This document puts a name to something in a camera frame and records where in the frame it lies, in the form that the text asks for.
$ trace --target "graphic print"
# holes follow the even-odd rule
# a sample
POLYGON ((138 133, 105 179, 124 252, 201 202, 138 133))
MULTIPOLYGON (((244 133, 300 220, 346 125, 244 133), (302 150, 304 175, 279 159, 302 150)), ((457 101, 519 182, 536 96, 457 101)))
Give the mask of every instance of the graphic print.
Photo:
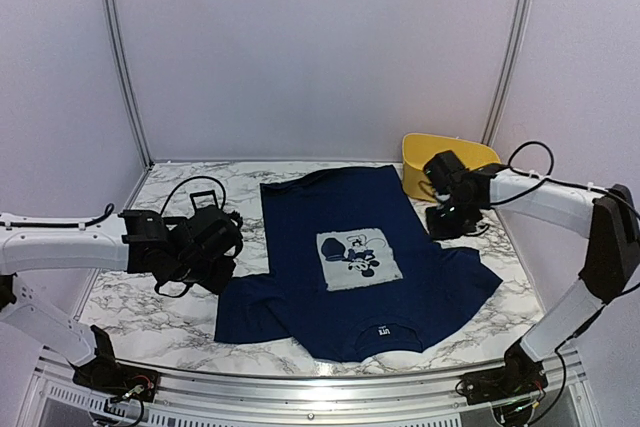
POLYGON ((380 229, 327 232, 317 236, 328 290, 345 290, 402 278, 380 229))

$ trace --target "yellow plastic container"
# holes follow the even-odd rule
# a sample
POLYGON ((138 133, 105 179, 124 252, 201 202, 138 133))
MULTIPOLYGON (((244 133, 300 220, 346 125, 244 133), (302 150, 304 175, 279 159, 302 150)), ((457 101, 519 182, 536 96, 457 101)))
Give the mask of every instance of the yellow plastic container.
POLYGON ((422 168, 434 155, 445 150, 453 150, 469 169, 500 162, 498 154, 484 144, 439 135, 407 134, 402 140, 402 188, 409 197, 432 202, 435 200, 422 168), (421 182, 427 192, 420 188, 421 182))

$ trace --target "t-shirt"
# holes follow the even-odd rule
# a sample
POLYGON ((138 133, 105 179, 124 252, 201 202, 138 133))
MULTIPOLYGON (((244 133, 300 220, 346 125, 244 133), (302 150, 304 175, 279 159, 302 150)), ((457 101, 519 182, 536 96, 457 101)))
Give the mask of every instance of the t-shirt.
POLYGON ((261 186, 269 274, 234 279, 215 339, 295 337, 311 355, 422 352, 500 285, 473 249, 432 242, 392 166, 328 169, 261 186))

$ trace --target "vertical metal post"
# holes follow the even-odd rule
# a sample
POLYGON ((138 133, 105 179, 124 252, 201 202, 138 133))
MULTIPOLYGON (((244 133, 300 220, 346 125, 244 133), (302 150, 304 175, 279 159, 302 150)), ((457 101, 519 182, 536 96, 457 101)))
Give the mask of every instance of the vertical metal post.
POLYGON ((124 53, 124 44, 122 42, 122 34, 120 32, 116 0, 103 0, 103 2, 105 16, 107 19, 107 29, 109 32, 109 42, 113 51, 116 72, 118 74, 118 80, 120 81, 127 116, 129 118, 129 123, 131 124, 131 130, 133 131, 133 137, 136 142, 140 159, 142 160, 145 168, 149 169, 153 166, 153 160, 149 152, 149 145, 147 144, 147 139, 144 134, 140 111, 138 110, 136 96, 131 84, 127 59, 124 53))
POLYGON ((482 143, 486 145, 491 145, 495 139, 498 124, 500 123, 500 118, 502 117, 504 106, 507 102, 509 85, 511 84, 516 59, 524 38, 530 4, 531 0, 516 1, 516 9, 513 15, 513 23, 511 25, 507 51, 502 64, 502 71, 500 72, 500 78, 493 96, 489 117, 487 118, 487 123, 482 135, 482 143))

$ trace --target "marble table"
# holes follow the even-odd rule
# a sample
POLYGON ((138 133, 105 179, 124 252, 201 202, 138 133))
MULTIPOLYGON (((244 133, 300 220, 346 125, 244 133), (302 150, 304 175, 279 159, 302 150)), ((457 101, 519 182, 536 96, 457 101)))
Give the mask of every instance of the marble table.
MULTIPOLYGON (((226 210, 244 217, 245 247, 236 276, 268 272, 260 183, 280 182, 309 172, 347 165, 345 162, 199 162, 156 165, 134 208, 159 210, 181 180, 194 175, 218 178, 227 189, 226 210)), ((209 188, 194 181, 174 196, 165 215, 190 215, 187 191, 209 188)), ((425 202, 412 201, 424 222, 425 202)), ((443 246, 478 249, 483 263, 503 279, 496 293, 461 330, 423 353, 386 352, 362 363, 333 363, 313 359, 294 339, 249 345, 213 341, 217 297, 196 286, 181 299, 160 297, 151 275, 105 272, 99 275, 81 320, 97 324, 111 336, 120 358, 186 370, 253 375, 366 375, 460 366, 502 357, 504 350, 526 332, 542 311, 500 222, 486 215, 490 228, 480 237, 443 242, 443 246)), ((171 293, 182 289, 176 285, 171 293)))

